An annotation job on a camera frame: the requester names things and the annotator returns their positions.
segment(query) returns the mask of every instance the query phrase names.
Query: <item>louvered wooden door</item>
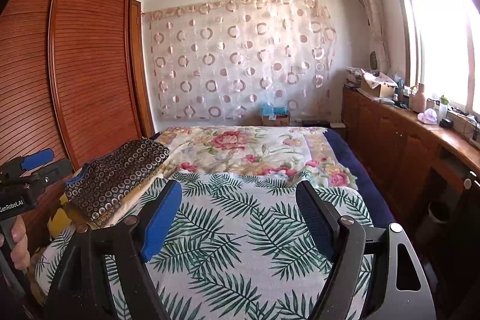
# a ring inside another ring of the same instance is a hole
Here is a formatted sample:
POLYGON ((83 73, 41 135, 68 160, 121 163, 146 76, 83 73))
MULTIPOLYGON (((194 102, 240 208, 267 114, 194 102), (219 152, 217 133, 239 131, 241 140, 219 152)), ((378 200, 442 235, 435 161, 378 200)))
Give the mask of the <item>louvered wooden door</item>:
MULTIPOLYGON (((65 157, 50 97, 50 2, 10 0, 0 16, 0 164, 45 148, 52 148, 55 160, 65 157)), ((45 230, 48 205, 62 192, 62 183, 48 187, 38 208, 24 215, 32 248, 45 230)))
POLYGON ((76 167, 141 137, 126 41, 128 4, 53 1, 54 101, 76 167))

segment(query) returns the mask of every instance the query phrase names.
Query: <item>water bottle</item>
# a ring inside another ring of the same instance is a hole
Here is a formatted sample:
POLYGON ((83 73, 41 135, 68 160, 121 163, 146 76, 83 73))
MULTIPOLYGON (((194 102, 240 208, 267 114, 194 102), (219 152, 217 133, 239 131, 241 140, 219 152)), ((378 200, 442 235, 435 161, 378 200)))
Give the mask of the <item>water bottle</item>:
POLYGON ((443 118, 447 117, 448 112, 448 99, 445 96, 440 97, 440 109, 438 110, 438 123, 442 121, 443 118))

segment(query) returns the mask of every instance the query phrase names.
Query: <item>human hand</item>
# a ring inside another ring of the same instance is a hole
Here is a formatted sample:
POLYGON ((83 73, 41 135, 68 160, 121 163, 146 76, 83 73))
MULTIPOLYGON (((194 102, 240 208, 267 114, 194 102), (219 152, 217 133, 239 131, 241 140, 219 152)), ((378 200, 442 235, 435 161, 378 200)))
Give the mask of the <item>human hand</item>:
MULTIPOLYGON (((16 243, 11 251, 11 260, 17 270, 25 270, 30 265, 30 254, 28 253, 28 240, 25 230, 25 223, 22 217, 17 216, 13 227, 11 228, 11 237, 16 243)), ((4 237, 0 235, 0 247, 3 246, 4 237)))

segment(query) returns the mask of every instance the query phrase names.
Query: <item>green leaf pattern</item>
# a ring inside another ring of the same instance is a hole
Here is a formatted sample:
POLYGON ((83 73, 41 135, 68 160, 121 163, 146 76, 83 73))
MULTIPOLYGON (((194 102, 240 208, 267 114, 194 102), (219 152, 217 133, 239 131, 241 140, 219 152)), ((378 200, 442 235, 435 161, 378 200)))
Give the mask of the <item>green leaf pattern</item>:
MULTIPOLYGON (((318 195, 361 224, 371 225, 361 196, 349 187, 318 187, 308 172, 293 178, 180 170, 183 202, 164 246, 147 264, 173 320, 307 319, 332 269, 320 254, 295 202, 310 180, 318 195)), ((167 181, 156 179, 128 214, 156 198, 167 181)), ((46 293, 74 228, 45 251, 35 276, 46 293)), ((358 318, 371 273, 365 256, 349 318, 358 318)), ((105 259, 120 319, 130 319, 114 257, 105 259)))

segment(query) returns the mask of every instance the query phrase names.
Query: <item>circle pattern curtain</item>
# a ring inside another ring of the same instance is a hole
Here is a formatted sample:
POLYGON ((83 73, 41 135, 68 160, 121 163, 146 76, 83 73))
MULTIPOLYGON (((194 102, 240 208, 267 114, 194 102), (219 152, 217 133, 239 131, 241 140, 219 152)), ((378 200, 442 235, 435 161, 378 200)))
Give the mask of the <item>circle pattern curtain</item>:
POLYGON ((320 0, 225 0, 143 22, 162 118, 240 123, 268 102, 327 119, 336 31, 320 0))

